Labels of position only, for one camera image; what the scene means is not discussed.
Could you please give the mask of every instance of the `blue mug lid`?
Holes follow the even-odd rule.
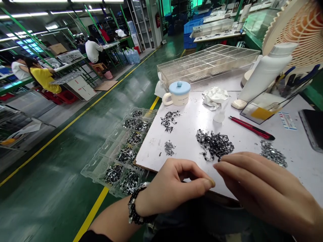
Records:
[[[187,94],[191,90],[191,85],[188,82],[177,81],[169,86],[169,92],[176,96]]]

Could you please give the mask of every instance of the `white shirt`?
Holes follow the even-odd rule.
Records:
[[[96,63],[99,60],[99,51],[102,52],[103,51],[103,47],[99,46],[96,42],[94,41],[87,41],[85,43],[85,50],[86,50],[86,54],[88,59],[92,62],[92,63]]]
[[[13,62],[11,64],[11,69],[12,72],[14,73],[14,75],[19,79],[22,80],[24,78],[30,77],[30,74],[23,71],[22,69],[20,69],[20,66],[25,66],[24,64],[21,64],[19,62]]]

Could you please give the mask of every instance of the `yellow floor line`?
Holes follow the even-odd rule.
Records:
[[[157,104],[159,100],[159,97],[156,97],[154,103],[152,104],[152,106],[150,107],[151,110],[153,110]],[[93,205],[90,213],[88,214],[87,218],[85,219],[84,223],[82,224],[80,230],[77,232],[73,242],[78,242],[80,240],[80,238],[82,237],[82,235],[88,230],[88,228],[90,227],[95,215],[97,214],[101,204],[103,203],[105,197],[108,194],[109,189],[108,188],[103,188],[101,194],[99,195],[98,199],[96,200],[95,204]]]
[[[0,183],[0,187],[5,184],[10,178],[12,178],[19,170],[21,170],[25,165],[27,165],[32,159],[34,159],[43,149],[45,149],[50,143],[52,143],[58,136],[60,136],[66,129],[68,129],[73,123],[75,123],[80,117],[82,117],[87,111],[89,111],[95,104],[97,104],[102,98],[104,98],[109,92],[111,92],[117,85],[119,85],[127,76],[129,76],[134,70],[136,70],[142,63],[144,63],[152,54],[154,54],[159,48],[157,48],[153,53],[151,53],[146,59],[140,62],[131,72],[129,72],[123,79],[121,79],[117,84],[115,84],[110,90],[102,95],[98,100],[96,100],[90,107],[85,109],[79,116],[77,116],[72,122],[70,122],[65,128],[63,128],[58,134],[56,134],[50,141],[48,141],[42,148],[40,148],[35,154],[33,154],[28,160],[26,160],[21,166],[19,166],[13,173],[11,173],[6,179]]]
[[[184,49],[184,50],[183,50],[183,53],[181,54],[181,57],[183,57],[183,55],[184,55],[185,51],[186,51],[186,49]]]

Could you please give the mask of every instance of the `black bracelet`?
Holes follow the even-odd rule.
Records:
[[[131,195],[130,201],[128,203],[129,208],[129,224],[134,222],[135,224],[142,225],[145,223],[151,223],[157,217],[157,214],[148,216],[148,217],[141,217],[136,212],[136,205],[135,201],[140,191],[145,190],[149,183],[142,183],[140,184],[139,188],[134,191]]]

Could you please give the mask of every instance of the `hand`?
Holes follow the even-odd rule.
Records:
[[[223,156],[214,168],[246,210],[297,241],[323,241],[322,208],[286,169],[250,152]]]
[[[186,178],[192,181],[182,183]],[[147,217],[173,211],[182,203],[203,196],[215,182],[194,161],[168,158],[149,186],[138,194],[136,212]]]

